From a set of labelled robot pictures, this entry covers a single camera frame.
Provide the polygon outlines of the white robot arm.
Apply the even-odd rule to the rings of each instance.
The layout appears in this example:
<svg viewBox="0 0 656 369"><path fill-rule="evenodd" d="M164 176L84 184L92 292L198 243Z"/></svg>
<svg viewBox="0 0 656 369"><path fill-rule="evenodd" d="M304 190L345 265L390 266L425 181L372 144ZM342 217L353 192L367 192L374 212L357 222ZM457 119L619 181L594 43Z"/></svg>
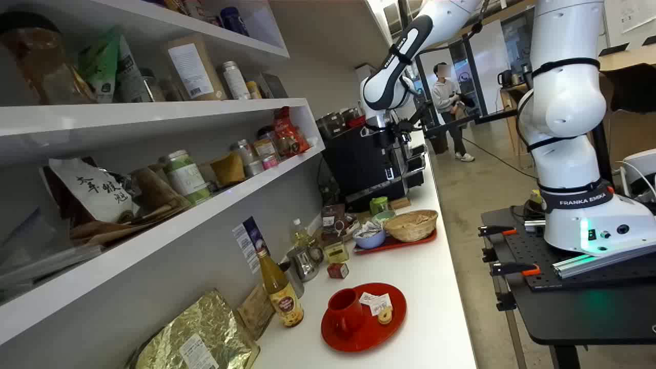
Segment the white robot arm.
<svg viewBox="0 0 656 369"><path fill-rule="evenodd" d="M362 84L367 123L382 127L408 95L402 75L414 57L451 40L482 0L425 0L382 65ZM604 0L536 0L533 88L519 105L519 134L538 167L544 240L560 251L615 255L656 245L656 216L617 196L601 176L589 134L608 113L601 92Z"/></svg>

